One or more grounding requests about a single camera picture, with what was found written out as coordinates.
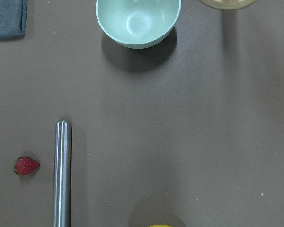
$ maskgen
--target bowl rim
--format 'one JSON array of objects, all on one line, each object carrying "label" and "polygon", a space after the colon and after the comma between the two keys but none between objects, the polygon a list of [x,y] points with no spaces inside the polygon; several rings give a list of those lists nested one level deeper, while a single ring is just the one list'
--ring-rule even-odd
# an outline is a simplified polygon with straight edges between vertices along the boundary
[{"label": "bowl rim", "polygon": [[108,35],[111,39],[115,40],[116,42],[118,43],[121,43],[121,44],[126,44],[126,45],[142,45],[142,44],[149,44],[149,43],[152,43],[158,39],[160,39],[162,36],[164,36],[166,33],[169,33],[171,31],[171,29],[175,26],[175,23],[180,15],[180,11],[181,11],[181,1],[182,0],[178,0],[179,2],[179,5],[178,5],[178,10],[177,10],[177,15],[173,21],[173,23],[168,27],[168,29],[163,33],[161,34],[160,36],[150,40],[150,41],[147,41],[147,42],[142,42],[142,43],[126,43],[120,39],[117,39],[115,37],[113,37],[108,31],[106,31],[106,29],[103,27],[102,23],[100,22],[100,19],[99,19],[99,16],[98,16],[98,2],[100,0],[97,0],[96,1],[96,17],[97,17],[97,21],[98,21],[98,24],[100,25],[101,29],[105,32],[106,35]]}]

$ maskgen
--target strawberry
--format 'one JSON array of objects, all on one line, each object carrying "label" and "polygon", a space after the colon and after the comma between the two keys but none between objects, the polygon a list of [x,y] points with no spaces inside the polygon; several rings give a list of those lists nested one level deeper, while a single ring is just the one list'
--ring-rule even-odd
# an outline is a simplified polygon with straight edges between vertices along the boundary
[{"label": "strawberry", "polygon": [[19,157],[16,161],[14,172],[19,175],[27,175],[37,169],[40,164],[31,159],[30,157],[23,156]]}]

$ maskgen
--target light blue bowl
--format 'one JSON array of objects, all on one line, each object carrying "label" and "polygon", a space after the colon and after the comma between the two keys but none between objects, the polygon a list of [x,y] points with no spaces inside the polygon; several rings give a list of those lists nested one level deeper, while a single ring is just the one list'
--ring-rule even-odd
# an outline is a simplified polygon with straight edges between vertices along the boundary
[{"label": "light blue bowl", "polygon": [[143,49],[162,41],[180,14],[181,0],[97,0],[102,30],[122,46]]}]

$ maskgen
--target metal rod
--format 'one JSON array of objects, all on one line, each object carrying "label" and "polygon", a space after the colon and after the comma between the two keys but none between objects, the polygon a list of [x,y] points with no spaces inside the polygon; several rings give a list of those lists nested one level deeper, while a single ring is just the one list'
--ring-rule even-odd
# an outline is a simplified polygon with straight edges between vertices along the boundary
[{"label": "metal rod", "polygon": [[53,227],[69,227],[71,214],[71,124],[56,125],[53,185]]}]

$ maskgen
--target dark blue napkin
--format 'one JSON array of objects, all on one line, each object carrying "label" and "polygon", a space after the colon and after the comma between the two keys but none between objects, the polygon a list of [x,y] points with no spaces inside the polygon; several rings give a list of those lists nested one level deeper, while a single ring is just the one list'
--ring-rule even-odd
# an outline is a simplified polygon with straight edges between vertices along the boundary
[{"label": "dark blue napkin", "polygon": [[0,39],[25,34],[27,0],[0,0]]}]

